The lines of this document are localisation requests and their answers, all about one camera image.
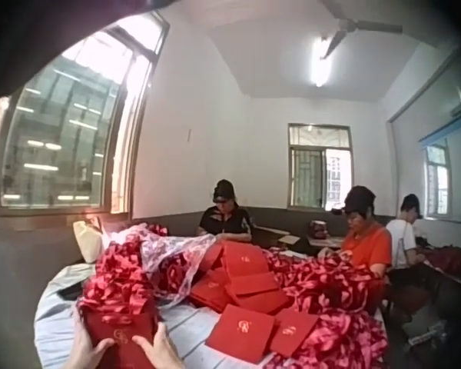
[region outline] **red card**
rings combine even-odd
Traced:
[[[157,330],[157,318],[147,312],[133,315],[131,324],[109,324],[98,312],[84,312],[85,326],[94,347],[105,338],[114,338],[115,345],[103,355],[98,369],[153,369],[154,366],[131,338],[146,337],[151,343]]]
[[[270,315],[228,305],[206,345],[237,359],[259,364],[266,354],[274,322]]]
[[[232,303],[224,286],[207,275],[192,287],[190,298],[214,309],[217,313],[221,313],[228,304]]]
[[[226,291],[237,305],[264,314],[276,314],[283,308],[288,308],[292,302],[282,290],[241,297],[236,296],[229,285],[226,286]]]
[[[198,268],[201,271],[209,271],[221,258],[223,251],[224,249],[221,243],[217,242],[216,244],[212,244],[203,256]]]
[[[275,274],[271,271],[248,275],[246,277],[234,277],[230,280],[232,293],[236,296],[259,294],[261,292],[276,291],[280,285],[275,280]]]
[[[224,268],[217,268],[213,271],[208,271],[207,276],[218,284],[226,285],[229,283],[229,277],[227,276],[227,272]]]
[[[230,278],[266,273],[268,262],[258,246],[240,242],[223,241],[224,261]]]
[[[270,349],[284,357],[291,357],[313,330],[318,316],[284,309],[275,318],[279,327],[271,339]]]

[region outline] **fluorescent light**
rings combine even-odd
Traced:
[[[313,43],[312,81],[317,87],[323,86],[330,77],[331,55],[324,58],[327,53],[330,41],[325,38],[318,38]]]
[[[78,79],[77,77],[74,77],[73,75],[69,75],[67,73],[64,73],[63,71],[59,71],[58,69],[54,69],[54,72],[59,74],[59,75],[62,75],[66,78],[70,78],[70,79],[73,79],[74,81],[80,81],[80,79]]]
[[[61,201],[71,201],[71,200],[88,200],[90,197],[89,196],[73,196],[71,194],[61,194],[60,196],[57,197],[58,200]]]
[[[87,110],[87,106],[84,106],[84,105],[74,104],[74,106],[75,106],[76,108],[79,108],[79,109]]]
[[[58,167],[53,167],[51,165],[40,165],[40,164],[31,164],[31,163],[25,163],[24,168],[39,169],[40,171],[57,171],[58,170]]]
[[[30,108],[24,108],[23,106],[17,106],[16,109],[20,111],[25,111],[26,113],[34,113],[34,110]]]
[[[42,148],[45,144],[40,141],[28,140],[29,146],[35,146],[36,148]]]
[[[35,95],[40,95],[40,94],[41,94],[40,91],[38,91],[38,90],[33,90],[32,88],[25,88],[25,90],[26,90],[27,92],[31,92],[32,94],[35,94]]]
[[[69,122],[72,123],[73,125],[78,125],[80,127],[92,129],[93,131],[98,130],[97,127],[94,127],[93,125],[86,125],[85,123],[82,123],[81,121],[76,121],[74,119],[70,119]]]
[[[21,198],[21,195],[19,195],[19,194],[4,194],[2,197],[7,199],[7,200],[18,200],[19,198]]]
[[[46,148],[49,148],[50,150],[61,150],[61,146],[57,144],[46,144]]]

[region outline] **hand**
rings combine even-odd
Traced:
[[[338,255],[340,256],[341,260],[348,262],[352,258],[352,251],[351,250],[340,251]]]
[[[323,260],[324,258],[331,256],[334,254],[334,251],[331,250],[330,248],[322,248],[319,254],[317,255],[317,258],[320,260]]]
[[[167,329],[163,323],[158,325],[153,345],[140,336],[133,336],[132,340],[141,347],[148,360],[155,366],[155,369],[184,368],[181,359],[177,355],[176,347],[167,335]]]
[[[227,240],[229,238],[229,234],[228,233],[219,233],[215,237],[217,238],[217,241]]]
[[[72,313],[75,324],[74,344],[64,369],[95,369],[102,355],[114,344],[114,340],[105,338],[96,347],[92,347],[91,338],[81,321],[77,307],[73,307]]]

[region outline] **white tablecloth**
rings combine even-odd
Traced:
[[[292,251],[285,254],[303,257]],[[94,267],[78,264],[66,267],[48,284],[41,296],[35,315],[35,345],[44,369],[61,369],[68,359],[74,337],[71,306],[73,302],[62,300],[57,292],[90,277]],[[169,335],[177,347],[177,352],[188,369],[248,369],[259,368],[268,362],[264,358],[260,365],[252,365],[228,357],[204,345],[204,341],[217,323],[219,314],[214,311],[180,304],[161,315],[167,323]],[[380,311],[376,319],[382,321]]]

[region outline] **worker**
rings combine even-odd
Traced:
[[[234,186],[226,179],[214,189],[215,206],[201,217],[197,234],[214,234],[218,239],[250,242],[252,224],[249,214],[237,204]]]
[[[383,278],[392,261],[391,236],[374,218],[375,198],[376,195],[364,186],[355,186],[348,193],[343,213],[347,216],[350,230],[339,254],[352,265],[365,265]],[[318,257],[332,253],[333,250],[324,248]]]
[[[82,323],[78,310],[73,308],[74,316],[74,343],[71,347],[70,356],[62,369],[95,369],[108,348],[115,345],[112,338],[105,338],[96,347],[92,346],[91,338]],[[143,350],[147,359],[155,369],[183,369],[184,365],[177,355],[176,348],[167,335],[167,328],[159,323],[154,336],[154,344],[146,338],[133,336],[133,342]]]
[[[416,252],[413,223],[421,219],[420,201],[415,194],[407,195],[401,204],[398,217],[386,229],[391,233],[393,269],[402,269],[426,261],[425,255]]]

